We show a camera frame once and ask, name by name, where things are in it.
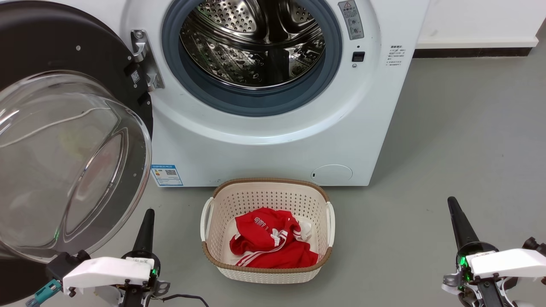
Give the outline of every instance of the black cable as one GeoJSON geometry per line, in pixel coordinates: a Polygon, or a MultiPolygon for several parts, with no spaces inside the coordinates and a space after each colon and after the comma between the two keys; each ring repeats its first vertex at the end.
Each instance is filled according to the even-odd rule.
{"type": "Polygon", "coordinates": [[[172,296],[167,296],[165,298],[159,298],[160,300],[162,301],[166,301],[166,300],[169,300],[169,299],[173,299],[173,298],[177,298],[177,297],[185,297],[185,298],[195,298],[195,299],[200,299],[201,302],[203,302],[203,304],[205,304],[206,307],[209,307],[209,305],[205,302],[205,300],[200,297],[200,296],[191,296],[189,294],[175,294],[175,295],[172,295],[172,296]]]}

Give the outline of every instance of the floor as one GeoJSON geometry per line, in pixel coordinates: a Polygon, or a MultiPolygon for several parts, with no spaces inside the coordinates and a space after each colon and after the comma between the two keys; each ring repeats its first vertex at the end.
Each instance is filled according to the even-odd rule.
{"type": "MultiPolygon", "coordinates": [[[[546,42],[546,29],[539,39],[546,42]]],[[[370,186],[327,188],[336,210],[334,253],[301,285],[231,281],[201,250],[199,217],[212,189],[160,189],[150,181],[126,226],[94,254],[132,248],[147,208],[170,293],[211,307],[460,306],[443,292],[455,272],[446,199],[456,196],[480,239],[499,249],[546,240],[546,43],[527,58],[414,60],[370,186]]],[[[524,281],[512,299],[543,305],[524,281]]],[[[203,306],[176,299],[151,306],[203,306]]],[[[106,306],[93,295],[57,295],[47,306],[106,306]]]]}

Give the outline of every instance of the blue and white sticker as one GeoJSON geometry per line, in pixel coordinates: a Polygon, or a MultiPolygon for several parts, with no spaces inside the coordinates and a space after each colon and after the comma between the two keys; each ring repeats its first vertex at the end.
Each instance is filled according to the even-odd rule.
{"type": "Polygon", "coordinates": [[[158,186],[184,186],[174,165],[152,164],[151,171],[158,186]]]}

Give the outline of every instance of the red clothing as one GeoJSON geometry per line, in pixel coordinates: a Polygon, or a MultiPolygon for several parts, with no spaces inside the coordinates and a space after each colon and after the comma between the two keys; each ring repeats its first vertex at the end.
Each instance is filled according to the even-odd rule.
{"type": "Polygon", "coordinates": [[[290,211],[260,208],[235,218],[238,234],[229,242],[232,253],[245,255],[237,265],[252,268],[304,268],[318,255],[301,241],[301,228],[290,211]]]}

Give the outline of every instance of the brown basket rim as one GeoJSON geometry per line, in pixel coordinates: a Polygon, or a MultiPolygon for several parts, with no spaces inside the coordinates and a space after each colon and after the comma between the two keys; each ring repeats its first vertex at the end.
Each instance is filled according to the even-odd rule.
{"type": "MultiPolygon", "coordinates": [[[[326,192],[318,185],[308,182],[308,181],[302,181],[302,180],[294,180],[294,179],[280,179],[280,178],[243,178],[243,179],[234,179],[224,182],[223,184],[219,185],[213,193],[213,197],[216,197],[221,189],[233,185],[233,184],[243,184],[243,183],[254,183],[254,182],[275,182],[275,183],[282,183],[282,184],[297,184],[297,185],[304,185],[308,187],[312,187],[315,190],[317,190],[323,197],[326,202],[330,201],[330,198],[326,194],[326,192]]],[[[315,265],[307,268],[294,268],[294,269],[260,269],[260,268],[249,268],[249,267],[239,267],[232,264],[226,264],[222,263],[216,259],[214,259],[209,252],[209,248],[207,247],[207,244],[205,241],[201,242],[201,245],[203,247],[203,252],[205,253],[205,256],[209,261],[214,264],[215,266],[222,268],[222,269],[228,269],[233,271],[242,271],[242,272],[252,272],[252,273],[266,273],[266,274],[287,274],[287,273],[308,273],[311,271],[314,271],[316,269],[319,269],[322,267],[326,261],[330,258],[330,255],[332,253],[332,247],[328,247],[326,250],[326,253],[324,254],[324,257],[322,260],[317,262],[315,265]]]]}

